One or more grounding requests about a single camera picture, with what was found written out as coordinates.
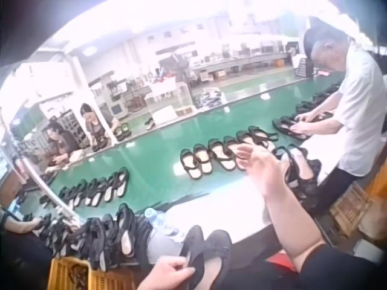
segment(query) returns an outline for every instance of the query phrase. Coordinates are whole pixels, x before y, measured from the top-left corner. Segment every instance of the short hair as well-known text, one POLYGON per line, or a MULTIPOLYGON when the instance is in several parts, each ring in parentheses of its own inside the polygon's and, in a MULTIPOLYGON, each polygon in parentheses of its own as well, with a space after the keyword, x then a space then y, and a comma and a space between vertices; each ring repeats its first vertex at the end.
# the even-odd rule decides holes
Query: short hair
POLYGON ((333 40, 341 42, 348 39, 348 35, 330 25, 313 27, 308 29, 304 34, 304 50, 307 57, 310 59, 312 50, 316 42, 322 40, 333 40))
POLYGON ((80 115, 83 116, 85 113, 90 113, 92 112, 93 109, 91 109, 91 106, 83 103, 82 106, 80 107, 80 115))

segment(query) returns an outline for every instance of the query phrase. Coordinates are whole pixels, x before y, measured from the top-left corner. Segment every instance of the white shirt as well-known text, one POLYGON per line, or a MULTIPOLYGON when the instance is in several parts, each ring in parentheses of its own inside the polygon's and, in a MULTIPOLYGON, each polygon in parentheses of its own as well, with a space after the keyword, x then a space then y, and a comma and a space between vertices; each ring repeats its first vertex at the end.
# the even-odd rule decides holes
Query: white shirt
POLYGON ((378 64, 354 43, 346 55, 345 79, 339 92, 343 96, 333 117, 345 130, 345 151, 339 168, 364 176, 381 146, 387 96, 378 64))

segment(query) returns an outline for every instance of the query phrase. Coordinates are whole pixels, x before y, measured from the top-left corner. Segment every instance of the black hair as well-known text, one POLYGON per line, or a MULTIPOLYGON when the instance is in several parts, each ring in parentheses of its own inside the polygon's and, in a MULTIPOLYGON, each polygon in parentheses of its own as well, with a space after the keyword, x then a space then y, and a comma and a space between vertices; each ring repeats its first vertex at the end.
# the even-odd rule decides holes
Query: black hair
POLYGON ((308 29, 304 35, 304 50, 307 57, 310 59, 312 49, 317 41, 322 40, 333 40, 333 41, 344 41, 347 40, 348 35, 330 25, 321 25, 308 29))
POLYGON ((64 131, 62 125, 56 121, 50 121, 49 125, 46 127, 46 130, 53 130, 58 134, 62 134, 64 131))
POLYGON ((91 113, 93 109, 91 109, 91 106, 83 103, 82 106, 80 107, 80 115, 83 116, 85 113, 91 113))

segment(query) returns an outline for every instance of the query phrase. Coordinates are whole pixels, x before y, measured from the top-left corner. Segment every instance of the woman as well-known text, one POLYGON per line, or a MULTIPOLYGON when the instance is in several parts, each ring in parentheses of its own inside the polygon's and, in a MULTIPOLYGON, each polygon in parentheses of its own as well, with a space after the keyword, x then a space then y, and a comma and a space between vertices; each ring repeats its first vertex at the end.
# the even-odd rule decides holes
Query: woman
MULTIPOLYGON (((114 130, 120 126, 118 119, 104 112, 101 113, 110 129, 114 132, 114 130)), ((102 136, 109 138, 108 133, 105 132, 105 128, 103 128, 97 114, 93 111, 93 109, 91 109, 90 105, 85 103, 82 104, 80 107, 80 114, 86 120, 86 129, 88 131, 87 137, 90 140, 90 144, 96 144, 96 138, 100 138, 102 136)))
POLYGON ((79 150, 79 145, 74 136, 63 129, 58 122, 52 121, 46 128, 49 142, 54 152, 53 161, 56 165, 68 161, 71 153, 79 150))

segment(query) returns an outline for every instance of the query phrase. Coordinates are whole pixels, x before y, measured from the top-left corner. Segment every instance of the plastic water bottle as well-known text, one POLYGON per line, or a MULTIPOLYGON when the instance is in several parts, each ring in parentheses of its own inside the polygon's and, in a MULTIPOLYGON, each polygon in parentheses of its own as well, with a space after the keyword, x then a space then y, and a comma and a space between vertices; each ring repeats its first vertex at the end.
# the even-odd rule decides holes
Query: plastic water bottle
POLYGON ((182 242, 184 240, 184 233, 177 228, 169 226, 165 222, 165 213, 162 211, 156 211, 149 207, 145 210, 145 217, 156 230, 160 231, 165 236, 170 237, 175 242, 182 242))

